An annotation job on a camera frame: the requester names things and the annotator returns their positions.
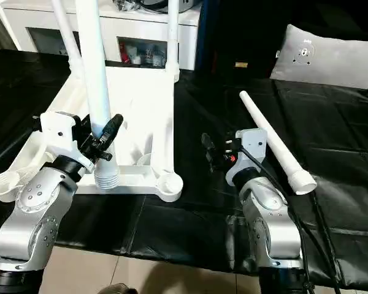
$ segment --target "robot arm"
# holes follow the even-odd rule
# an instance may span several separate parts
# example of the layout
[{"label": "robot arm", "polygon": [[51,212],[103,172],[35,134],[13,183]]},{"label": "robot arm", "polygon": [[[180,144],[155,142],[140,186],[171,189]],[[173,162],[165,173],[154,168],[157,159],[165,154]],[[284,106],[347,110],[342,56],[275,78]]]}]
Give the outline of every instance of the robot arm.
[{"label": "robot arm", "polygon": [[[88,116],[80,121],[77,116],[65,113],[48,115],[68,121],[66,130],[71,134],[67,136],[66,144],[57,144],[53,138],[55,142],[50,146],[57,158],[44,164],[22,187],[12,214],[0,228],[0,293],[38,293],[60,222],[77,191],[76,183],[85,172],[92,171],[100,158],[112,158],[105,150],[123,122],[121,115],[114,116],[101,137],[95,139],[91,135]],[[46,125],[46,120],[41,122],[43,132],[55,129],[53,125]],[[63,137],[65,133],[64,127],[57,134]]]},{"label": "robot arm", "polygon": [[255,262],[262,293],[307,293],[312,285],[305,281],[301,238],[288,214],[285,198],[240,147],[262,162],[267,134],[262,129],[236,132],[216,148],[207,134],[202,144],[212,170],[226,173],[226,181],[239,192],[250,231],[251,258]]}]

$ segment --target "white plastic stand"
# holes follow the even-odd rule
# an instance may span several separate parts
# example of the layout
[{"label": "white plastic stand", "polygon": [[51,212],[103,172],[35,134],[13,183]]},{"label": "white plastic stand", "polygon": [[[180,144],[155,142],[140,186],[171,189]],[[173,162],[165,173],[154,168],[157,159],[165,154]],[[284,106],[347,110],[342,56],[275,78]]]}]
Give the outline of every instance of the white plastic stand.
[{"label": "white plastic stand", "polygon": [[[178,13],[178,0],[169,0],[169,5],[172,2],[177,2],[177,5],[173,7]],[[84,1],[77,1],[77,3],[85,5]],[[169,38],[169,48],[175,48],[172,44],[169,46],[169,43],[174,40],[177,42],[177,31],[175,35],[175,38]],[[168,50],[168,60],[169,54],[173,54],[172,60],[177,63],[177,51]],[[85,61],[83,56],[86,73],[91,70],[86,65],[87,62],[92,61]],[[155,194],[165,202],[176,201],[183,188],[181,177],[174,172],[173,158],[174,82],[178,78],[177,72],[170,70],[168,66],[166,70],[128,67],[106,67],[106,69],[104,67],[104,70],[107,95],[102,102],[101,92],[104,88],[101,88],[101,85],[104,82],[99,84],[99,90],[95,90],[96,87],[93,94],[88,93],[90,86],[86,87],[83,79],[79,79],[73,72],[47,110],[65,111],[84,118],[88,113],[95,111],[90,107],[101,107],[101,103],[103,104],[108,98],[109,104],[104,111],[110,108],[111,115],[120,113],[124,117],[124,122],[114,141],[114,149],[110,150],[117,155],[115,162],[112,162],[118,165],[118,182],[115,187],[101,189],[96,185],[94,175],[87,174],[78,183],[77,193]],[[28,167],[30,162],[38,162],[37,168],[46,161],[46,158],[53,160],[54,156],[49,153],[49,148],[46,150],[45,148],[47,147],[42,133],[35,132],[29,137],[17,158],[6,171],[11,172],[10,181],[3,181],[3,176],[0,174],[0,200],[5,202],[15,200],[17,189],[24,184],[19,181],[20,177],[16,176],[20,169]]]}]

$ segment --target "white cabinet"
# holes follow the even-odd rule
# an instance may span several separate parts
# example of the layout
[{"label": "white cabinet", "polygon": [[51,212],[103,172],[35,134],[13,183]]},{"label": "white cabinet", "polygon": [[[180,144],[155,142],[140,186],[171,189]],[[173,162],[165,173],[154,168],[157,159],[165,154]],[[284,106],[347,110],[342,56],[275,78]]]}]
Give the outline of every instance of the white cabinet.
[{"label": "white cabinet", "polygon": [[[73,30],[77,32],[74,2],[63,0],[63,5]],[[50,0],[4,0],[0,5],[20,50],[66,53]],[[194,69],[200,11],[199,4],[179,16],[178,62],[181,69]],[[135,52],[142,57],[142,63],[152,63],[150,58],[144,57],[145,51],[158,50],[164,58],[168,29],[166,14],[144,10],[119,12],[112,0],[99,0],[99,13],[106,60],[122,61],[120,44],[132,47],[131,51],[136,47]]]}]

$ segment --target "tile floor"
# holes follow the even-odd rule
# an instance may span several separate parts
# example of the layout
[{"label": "tile floor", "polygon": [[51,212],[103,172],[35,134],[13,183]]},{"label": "tile floor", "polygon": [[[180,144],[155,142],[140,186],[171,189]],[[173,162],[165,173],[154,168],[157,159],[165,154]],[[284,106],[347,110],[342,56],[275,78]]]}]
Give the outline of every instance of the tile floor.
[{"label": "tile floor", "polygon": [[[140,294],[260,294],[256,277],[61,247],[53,250],[40,293],[97,294],[100,289],[119,282],[136,288]],[[341,292],[368,294],[354,290]],[[317,286],[316,293],[334,291]]]}]

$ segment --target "white pipe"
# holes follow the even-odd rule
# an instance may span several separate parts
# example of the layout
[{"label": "white pipe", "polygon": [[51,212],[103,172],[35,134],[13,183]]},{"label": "white pipe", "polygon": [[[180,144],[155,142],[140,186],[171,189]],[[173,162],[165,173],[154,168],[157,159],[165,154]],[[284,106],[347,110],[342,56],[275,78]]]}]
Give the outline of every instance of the white pipe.
[{"label": "white pipe", "polygon": [[178,5],[179,0],[169,0],[167,7],[168,33],[167,33],[167,56],[166,71],[174,75],[174,82],[180,78],[178,66]]},{"label": "white pipe", "polygon": [[[76,0],[76,12],[91,130],[94,137],[99,138],[110,120],[110,104],[98,0]],[[113,144],[107,152],[112,153],[112,160],[100,159],[94,171],[96,185],[101,189],[111,189],[118,184],[119,169]]]},{"label": "white pipe", "polygon": [[316,188],[316,181],[312,178],[309,172],[300,166],[267,119],[263,116],[259,108],[252,101],[248,93],[241,91],[240,98],[251,114],[256,125],[266,130],[267,144],[269,144],[272,152],[288,176],[288,182],[293,191],[297,195],[303,195],[314,190]]},{"label": "white pipe", "polygon": [[79,79],[83,79],[83,63],[80,57],[79,49],[76,44],[74,33],[69,24],[67,13],[63,7],[61,0],[52,0],[53,11],[55,12],[56,20],[60,28],[60,34],[63,38],[64,45],[68,53],[69,68],[72,73]]}]

